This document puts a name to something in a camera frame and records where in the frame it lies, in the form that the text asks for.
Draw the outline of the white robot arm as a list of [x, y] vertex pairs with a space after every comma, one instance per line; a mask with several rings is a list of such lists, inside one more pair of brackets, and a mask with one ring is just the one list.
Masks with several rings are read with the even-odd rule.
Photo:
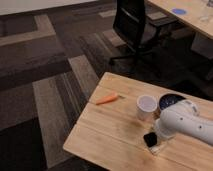
[[190, 100], [179, 101], [162, 110], [153, 127], [161, 140], [180, 133], [213, 146], [213, 120], [200, 117], [196, 104]]

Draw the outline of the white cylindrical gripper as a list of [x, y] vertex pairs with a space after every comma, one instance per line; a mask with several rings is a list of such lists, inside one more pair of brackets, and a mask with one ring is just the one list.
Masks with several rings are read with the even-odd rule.
[[173, 122], [166, 122], [159, 119], [160, 113], [161, 111], [159, 109], [153, 113], [153, 119], [156, 120], [153, 128], [157, 136], [160, 138], [158, 140], [157, 147], [164, 148], [169, 144], [171, 138], [176, 135], [176, 129]]

